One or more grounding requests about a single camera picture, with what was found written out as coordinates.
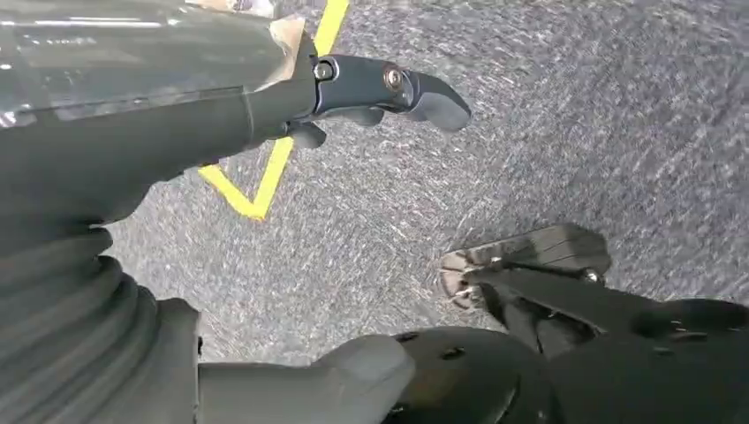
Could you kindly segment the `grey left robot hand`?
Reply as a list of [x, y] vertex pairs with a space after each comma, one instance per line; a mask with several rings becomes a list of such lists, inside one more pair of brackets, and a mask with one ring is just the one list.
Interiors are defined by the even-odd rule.
[[1, 4], [1, 420], [380, 423], [414, 372], [393, 337], [306, 367], [200, 363], [199, 312], [107, 255], [152, 185], [316, 121], [455, 132], [444, 81], [325, 57], [302, 20], [179, 1]]

